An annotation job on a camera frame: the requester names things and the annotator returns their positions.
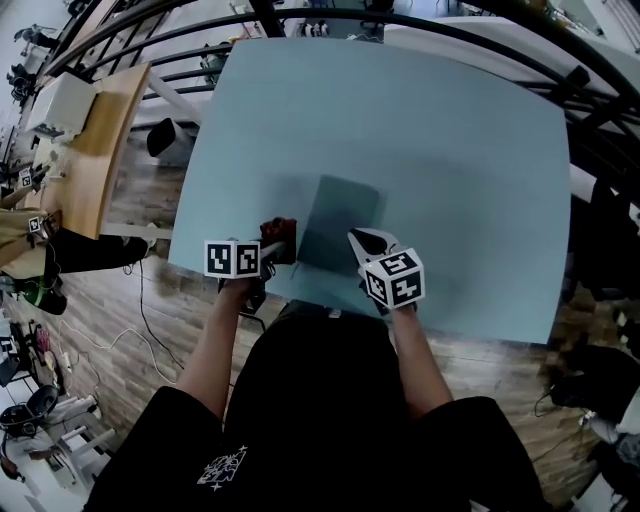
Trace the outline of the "red-brown cloth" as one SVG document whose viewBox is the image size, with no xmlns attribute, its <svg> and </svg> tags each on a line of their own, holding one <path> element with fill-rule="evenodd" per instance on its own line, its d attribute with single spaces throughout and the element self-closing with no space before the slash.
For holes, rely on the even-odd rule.
<svg viewBox="0 0 640 512">
<path fill-rule="evenodd" d="M 260 225 L 260 248 L 275 242 L 285 242 L 286 251 L 279 259 L 267 259 L 274 264 L 292 265 L 297 254 L 297 221 L 293 218 L 275 217 Z"/>
</svg>

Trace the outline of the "black bag on floor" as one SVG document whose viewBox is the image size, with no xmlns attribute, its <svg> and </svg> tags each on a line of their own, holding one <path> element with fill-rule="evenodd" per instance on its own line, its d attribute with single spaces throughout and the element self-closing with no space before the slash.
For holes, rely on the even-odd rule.
<svg viewBox="0 0 640 512">
<path fill-rule="evenodd" d="M 640 364 L 619 349 L 595 345 L 566 353 L 564 361 L 570 373 L 551 387 L 551 402 L 620 423 L 640 387 Z"/>
</svg>

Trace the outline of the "wooden table with white legs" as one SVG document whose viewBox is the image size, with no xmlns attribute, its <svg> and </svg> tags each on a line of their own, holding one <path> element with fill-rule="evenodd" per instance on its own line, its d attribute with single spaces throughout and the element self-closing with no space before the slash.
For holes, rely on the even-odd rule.
<svg viewBox="0 0 640 512">
<path fill-rule="evenodd" d="M 40 141 L 34 163 L 50 165 L 51 169 L 40 191 L 24 199 L 26 207 L 59 210 L 62 227 L 90 239 L 102 234 L 172 237 L 170 229 L 107 221 L 127 138 L 152 76 L 150 66 L 142 64 L 95 83 L 98 95 L 84 131 L 68 144 Z"/>
</svg>

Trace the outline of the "grey bin with black bag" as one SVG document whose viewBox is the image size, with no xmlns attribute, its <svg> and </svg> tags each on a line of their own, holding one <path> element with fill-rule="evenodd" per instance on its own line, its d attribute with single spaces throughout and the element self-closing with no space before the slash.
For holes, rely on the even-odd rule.
<svg viewBox="0 0 640 512">
<path fill-rule="evenodd" d="M 195 138 L 173 119 L 165 118 L 147 135 L 149 155 L 168 167 L 186 168 L 194 148 Z"/>
</svg>

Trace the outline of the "black metal railing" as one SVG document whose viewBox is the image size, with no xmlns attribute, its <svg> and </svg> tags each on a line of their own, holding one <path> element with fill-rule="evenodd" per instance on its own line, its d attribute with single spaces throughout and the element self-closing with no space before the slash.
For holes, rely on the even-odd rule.
<svg viewBox="0 0 640 512">
<path fill-rule="evenodd" d="M 504 57 L 510 63 L 520 64 L 542 75 L 540 81 L 522 80 L 519 84 L 526 89 L 540 92 L 544 99 L 563 109 L 569 126 L 571 155 L 586 164 L 588 172 L 596 178 L 607 182 L 632 202 L 640 205 L 640 136 L 632 130 L 635 126 L 640 127 L 640 89 L 596 49 L 526 6 L 521 0 L 470 0 L 470 3 L 542 37 L 553 49 L 568 53 L 577 61 L 570 72 L 555 71 L 540 58 L 530 57 L 513 46 L 474 35 L 463 29 L 448 28 L 434 21 L 340 8 L 275 10 L 271 0 L 251 1 L 252 10 L 249 13 L 204 20 L 135 44 L 127 43 L 123 49 L 98 60 L 78 75 L 87 78 L 107 63 L 148 46 L 191 33 L 244 22 L 258 23 L 265 29 L 269 38 L 284 37 L 284 20 L 299 16 L 395 24 L 464 42 L 474 50 L 486 50 L 492 57 Z"/>
</svg>

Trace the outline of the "person's right forearm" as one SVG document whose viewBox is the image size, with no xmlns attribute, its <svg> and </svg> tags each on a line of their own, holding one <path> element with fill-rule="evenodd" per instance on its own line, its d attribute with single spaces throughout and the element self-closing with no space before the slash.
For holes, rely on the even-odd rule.
<svg viewBox="0 0 640 512">
<path fill-rule="evenodd" d="M 413 418 L 453 401 L 412 306 L 391 311 L 392 330 L 404 396 Z"/>
</svg>

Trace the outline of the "person's black t-shirt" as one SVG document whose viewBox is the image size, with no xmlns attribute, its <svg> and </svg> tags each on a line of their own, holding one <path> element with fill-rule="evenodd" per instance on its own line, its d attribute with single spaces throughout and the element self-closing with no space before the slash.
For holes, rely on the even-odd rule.
<svg viewBox="0 0 640 512">
<path fill-rule="evenodd" d="M 160 388 L 83 512 L 547 512 L 495 400 L 413 413 L 380 320 L 287 308 L 228 407 Z"/>
</svg>

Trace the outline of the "grey-green pad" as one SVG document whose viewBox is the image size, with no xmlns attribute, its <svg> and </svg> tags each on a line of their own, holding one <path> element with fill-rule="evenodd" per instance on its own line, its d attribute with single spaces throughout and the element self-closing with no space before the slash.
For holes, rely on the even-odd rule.
<svg viewBox="0 0 640 512">
<path fill-rule="evenodd" d="M 350 276 L 359 265 L 348 233 L 371 227 L 380 194 L 368 185 L 323 175 L 302 235 L 297 259 L 317 269 Z"/>
</svg>

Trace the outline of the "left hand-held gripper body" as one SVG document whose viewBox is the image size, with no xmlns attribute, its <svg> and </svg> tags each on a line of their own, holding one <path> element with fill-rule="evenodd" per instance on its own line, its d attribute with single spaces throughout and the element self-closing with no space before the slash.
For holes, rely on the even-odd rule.
<svg viewBox="0 0 640 512">
<path fill-rule="evenodd" d="M 241 314 L 255 315 L 266 299 L 265 283 L 274 275 L 274 266 L 259 240 L 205 240 L 204 275 L 217 279 L 220 289 L 228 281 L 249 279 L 251 288 Z"/>
</svg>

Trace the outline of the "black garment on chair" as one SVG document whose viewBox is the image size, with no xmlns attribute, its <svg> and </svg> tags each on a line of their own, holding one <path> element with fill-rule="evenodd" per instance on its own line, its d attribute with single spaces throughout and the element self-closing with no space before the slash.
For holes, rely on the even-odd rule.
<svg viewBox="0 0 640 512">
<path fill-rule="evenodd" d="M 591 200 L 571 200 L 573 275 L 598 300 L 640 300 L 640 226 L 630 201 L 598 180 Z"/>
</svg>

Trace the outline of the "person's left forearm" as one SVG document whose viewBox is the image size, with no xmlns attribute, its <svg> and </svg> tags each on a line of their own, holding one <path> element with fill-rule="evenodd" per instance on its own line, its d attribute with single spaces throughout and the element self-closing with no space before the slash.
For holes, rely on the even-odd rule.
<svg viewBox="0 0 640 512">
<path fill-rule="evenodd" d="M 223 418 L 227 404 L 238 317 L 250 287 L 250 279 L 225 282 L 176 384 L 218 419 Z"/>
</svg>

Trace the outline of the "white box appliance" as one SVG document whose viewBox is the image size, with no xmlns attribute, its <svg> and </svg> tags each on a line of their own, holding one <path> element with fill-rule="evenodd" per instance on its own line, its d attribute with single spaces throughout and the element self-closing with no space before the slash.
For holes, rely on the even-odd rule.
<svg viewBox="0 0 640 512">
<path fill-rule="evenodd" d="M 40 138 L 70 141 L 83 131 L 97 94 L 92 84 L 63 73 L 39 92 L 25 130 Z"/>
</svg>

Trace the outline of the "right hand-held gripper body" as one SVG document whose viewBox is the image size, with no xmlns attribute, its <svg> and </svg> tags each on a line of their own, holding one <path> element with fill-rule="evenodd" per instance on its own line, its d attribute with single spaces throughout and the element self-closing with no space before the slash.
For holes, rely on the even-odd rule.
<svg viewBox="0 0 640 512">
<path fill-rule="evenodd" d="M 381 315 L 424 298 L 424 267 L 413 248 L 360 265 L 366 294 Z"/>
</svg>

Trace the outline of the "white metal frame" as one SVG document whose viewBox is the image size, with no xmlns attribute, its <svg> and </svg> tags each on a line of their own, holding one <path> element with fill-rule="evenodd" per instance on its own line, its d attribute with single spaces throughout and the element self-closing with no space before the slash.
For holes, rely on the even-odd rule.
<svg viewBox="0 0 640 512">
<path fill-rule="evenodd" d="M 89 493 L 110 460 L 113 429 L 96 428 L 94 397 L 59 397 L 45 385 L 0 412 L 0 470 L 38 495 L 51 480 L 65 490 Z"/>
</svg>

